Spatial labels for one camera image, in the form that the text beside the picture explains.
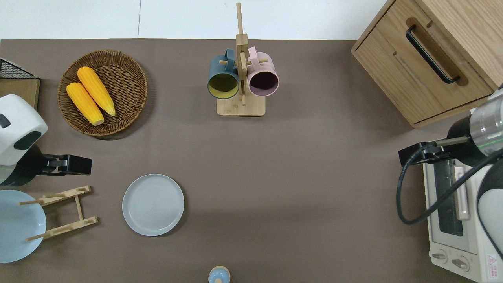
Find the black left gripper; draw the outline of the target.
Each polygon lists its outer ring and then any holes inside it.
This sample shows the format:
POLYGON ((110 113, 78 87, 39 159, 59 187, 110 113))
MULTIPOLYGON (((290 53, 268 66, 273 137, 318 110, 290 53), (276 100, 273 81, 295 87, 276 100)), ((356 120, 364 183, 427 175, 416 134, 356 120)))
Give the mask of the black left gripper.
POLYGON ((93 160, 74 155, 43 155, 39 175, 86 175, 92 173, 93 160))

